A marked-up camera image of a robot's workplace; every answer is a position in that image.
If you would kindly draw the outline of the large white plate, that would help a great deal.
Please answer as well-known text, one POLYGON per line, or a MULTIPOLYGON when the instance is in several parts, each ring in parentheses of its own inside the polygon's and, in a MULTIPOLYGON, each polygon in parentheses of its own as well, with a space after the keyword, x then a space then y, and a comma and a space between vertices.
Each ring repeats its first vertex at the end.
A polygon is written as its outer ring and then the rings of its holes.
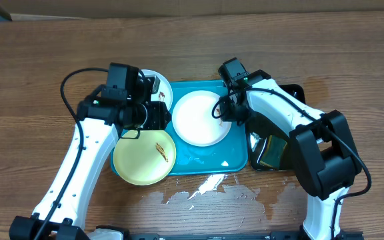
POLYGON ((192 91, 180 98, 172 114, 173 128, 186 143, 208 147, 224 139, 231 122, 217 118, 219 107, 213 110, 221 96, 205 90, 192 91))

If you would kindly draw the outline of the yellow green sponge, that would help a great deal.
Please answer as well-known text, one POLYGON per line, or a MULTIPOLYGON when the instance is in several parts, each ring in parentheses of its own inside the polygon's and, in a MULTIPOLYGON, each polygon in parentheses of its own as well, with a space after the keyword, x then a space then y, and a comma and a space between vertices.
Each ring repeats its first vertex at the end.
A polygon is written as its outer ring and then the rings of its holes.
POLYGON ((258 164, 271 169, 278 169, 286 146, 287 142, 284 139, 270 135, 264 142, 258 164))

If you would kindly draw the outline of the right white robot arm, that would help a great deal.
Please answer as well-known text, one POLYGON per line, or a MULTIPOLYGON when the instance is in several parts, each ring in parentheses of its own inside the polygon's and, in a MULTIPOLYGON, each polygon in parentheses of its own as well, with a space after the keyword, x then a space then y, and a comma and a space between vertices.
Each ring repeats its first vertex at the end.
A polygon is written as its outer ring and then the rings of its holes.
POLYGON ((270 122, 287 143, 287 156, 308 194, 306 218, 295 239, 362 239, 339 226, 343 201, 363 169, 349 125, 337 110, 307 106, 262 70, 249 73, 232 58, 218 72, 228 90, 212 110, 213 118, 241 125, 256 114, 270 122))

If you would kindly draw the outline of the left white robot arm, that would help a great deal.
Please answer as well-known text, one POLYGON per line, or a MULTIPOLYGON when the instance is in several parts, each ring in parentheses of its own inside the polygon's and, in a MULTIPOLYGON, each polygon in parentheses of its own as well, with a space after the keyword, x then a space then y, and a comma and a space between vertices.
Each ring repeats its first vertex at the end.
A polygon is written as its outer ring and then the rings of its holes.
POLYGON ((67 106, 75 131, 48 192, 30 217, 16 216, 10 239, 123 239, 128 232, 98 226, 86 233, 85 219, 96 182, 123 130, 162 130, 171 120, 166 104, 151 99, 160 78, 136 67, 111 63, 107 80, 78 107, 67 106))

